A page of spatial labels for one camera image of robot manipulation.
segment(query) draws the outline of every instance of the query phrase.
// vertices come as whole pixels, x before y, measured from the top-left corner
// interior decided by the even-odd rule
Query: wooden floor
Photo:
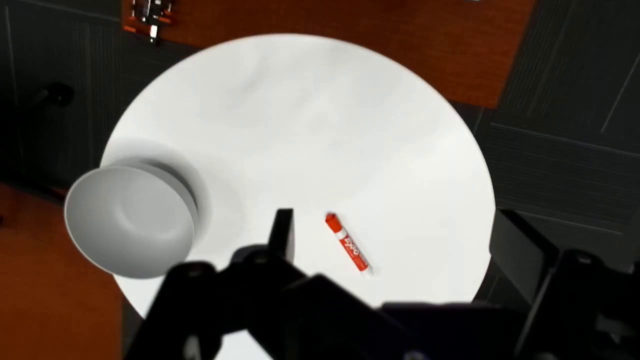
[[[120,0],[131,20],[132,0]],[[256,37],[314,34],[376,50],[449,100],[497,109],[535,0],[236,0],[176,3],[161,39],[197,48]]]
[[[64,230],[62,209],[0,185],[0,358],[117,360],[123,297]]]

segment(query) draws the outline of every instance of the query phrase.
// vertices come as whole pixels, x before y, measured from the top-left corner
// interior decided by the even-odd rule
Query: small red object
[[[348,236],[348,232],[344,230],[340,219],[335,212],[329,212],[324,222],[329,224],[329,229],[333,229],[333,232],[338,236],[342,249],[347,251],[347,255],[352,258],[352,262],[356,265],[356,269],[361,272],[364,272],[368,269],[362,252],[359,251],[356,243]]]
[[[123,31],[124,31],[124,32],[131,32],[131,34],[139,34],[139,29],[137,29],[137,27],[131,27],[131,25],[124,25]]]
[[[163,25],[174,25],[174,20],[170,17],[158,17],[158,22]]]

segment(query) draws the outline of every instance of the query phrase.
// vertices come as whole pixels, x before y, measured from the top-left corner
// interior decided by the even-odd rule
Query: white round table
[[[173,168],[193,188],[188,261],[216,269],[265,244],[278,209],[295,209],[295,265],[372,306],[472,300],[490,261],[494,191],[475,136],[423,78],[348,43],[252,37],[186,59],[124,113],[103,167],[117,163]],[[146,316],[163,278],[117,283]],[[269,356],[241,332],[218,358]]]

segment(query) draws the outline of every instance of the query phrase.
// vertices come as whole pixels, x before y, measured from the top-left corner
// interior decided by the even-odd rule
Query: bowl rim
[[[64,226],[66,226],[66,232],[69,232],[69,239],[73,240],[73,244],[79,249],[79,252],[90,262],[94,265],[96,269],[101,269],[103,272],[110,274],[110,276],[124,276],[124,278],[161,278],[164,276],[166,272],[161,272],[161,274],[155,274],[155,276],[132,276],[132,274],[126,274],[126,272],[117,272],[117,270],[110,270],[107,269],[105,265],[99,265],[94,256],[90,256],[83,247],[81,247],[81,240],[79,236],[73,232],[73,220],[71,220],[71,198],[74,194],[79,194],[79,188],[83,183],[87,183],[88,179],[94,179],[99,175],[105,175],[105,172],[112,172],[112,170],[119,170],[119,172],[135,172],[135,175],[142,175],[146,179],[153,179],[156,181],[161,187],[168,188],[174,197],[181,198],[181,204],[184,207],[184,212],[188,214],[188,249],[193,249],[194,244],[194,236],[197,236],[197,219],[194,219],[194,212],[191,209],[188,203],[194,203],[193,198],[184,198],[184,197],[191,197],[191,192],[186,191],[186,194],[182,194],[178,188],[174,188],[174,185],[170,185],[166,179],[146,170],[146,168],[155,168],[158,170],[163,176],[168,176],[174,185],[178,187],[184,187],[176,176],[173,176],[170,172],[158,168],[158,167],[153,167],[153,164],[144,164],[144,167],[137,167],[137,164],[109,164],[109,167],[101,167],[101,168],[93,168],[88,172],[84,172],[73,187],[71,191],[66,192],[66,198],[64,198],[64,209],[62,209],[62,216],[64,216]]]

